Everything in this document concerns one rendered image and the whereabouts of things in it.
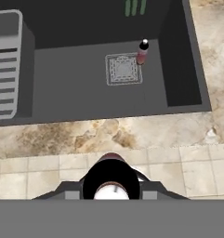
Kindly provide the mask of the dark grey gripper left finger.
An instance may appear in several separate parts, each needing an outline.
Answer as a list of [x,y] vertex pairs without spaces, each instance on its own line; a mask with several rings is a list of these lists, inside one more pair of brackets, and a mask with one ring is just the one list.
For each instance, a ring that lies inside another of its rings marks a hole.
[[37,196],[38,200],[80,200],[83,198],[80,181],[62,181],[56,190]]

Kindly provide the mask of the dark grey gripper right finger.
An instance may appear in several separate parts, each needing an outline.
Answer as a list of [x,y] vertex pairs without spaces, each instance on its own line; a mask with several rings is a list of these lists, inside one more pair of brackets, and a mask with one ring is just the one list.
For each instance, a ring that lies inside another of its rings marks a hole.
[[139,185],[141,200],[187,200],[187,197],[167,190],[159,181],[141,181]]

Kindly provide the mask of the dark grey sink basin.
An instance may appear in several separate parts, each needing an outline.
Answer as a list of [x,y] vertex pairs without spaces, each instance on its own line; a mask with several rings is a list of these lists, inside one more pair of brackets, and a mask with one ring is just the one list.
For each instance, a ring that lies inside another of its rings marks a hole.
[[[17,113],[0,126],[208,112],[190,0],[0,0],[23,17]],[[108,86],[105,57],[149,49],[138,85]]]

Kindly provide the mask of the square grey sink drain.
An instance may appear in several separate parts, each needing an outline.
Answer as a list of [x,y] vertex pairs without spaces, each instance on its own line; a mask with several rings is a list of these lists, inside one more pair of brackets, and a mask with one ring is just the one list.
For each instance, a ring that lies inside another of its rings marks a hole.
[[105,57],[108,86],[138,85],[143,82],[137,53],[111,54]]

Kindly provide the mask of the grey slotted sink rack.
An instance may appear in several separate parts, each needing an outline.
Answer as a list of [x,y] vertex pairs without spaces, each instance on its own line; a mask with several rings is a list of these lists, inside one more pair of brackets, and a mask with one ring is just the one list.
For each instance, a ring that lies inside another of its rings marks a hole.
[[0,10],[0,120],[17,113],[22,23],[19,10]]

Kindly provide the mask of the green striped object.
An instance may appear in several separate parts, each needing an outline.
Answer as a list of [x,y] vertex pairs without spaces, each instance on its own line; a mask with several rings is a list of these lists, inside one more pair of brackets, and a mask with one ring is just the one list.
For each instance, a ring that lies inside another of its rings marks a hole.
[[125,16],[134,17],[137,14],[144,15],[146,11],[147,0],[125,0]]

